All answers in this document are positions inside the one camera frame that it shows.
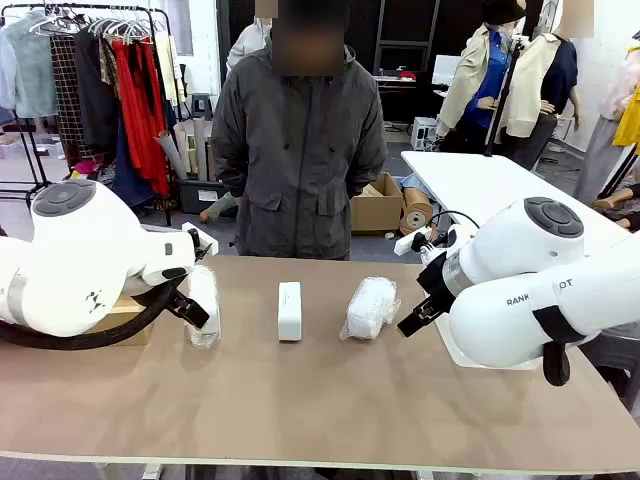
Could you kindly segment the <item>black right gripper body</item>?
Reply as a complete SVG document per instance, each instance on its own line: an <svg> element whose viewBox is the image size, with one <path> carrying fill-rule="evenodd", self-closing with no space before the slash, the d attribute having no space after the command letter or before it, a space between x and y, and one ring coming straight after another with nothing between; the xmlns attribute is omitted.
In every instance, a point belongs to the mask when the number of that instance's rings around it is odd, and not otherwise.
<svg viewBox="0 0 640 480"><path fill-rule="evenodd" d="M435 320L441 314L449 313L454 303L455 296L446 286L443 277L446 260L447 254L442 251L418 276L418 284L427 295L426 299L417 306L417 315L420 320Z"/></svg>

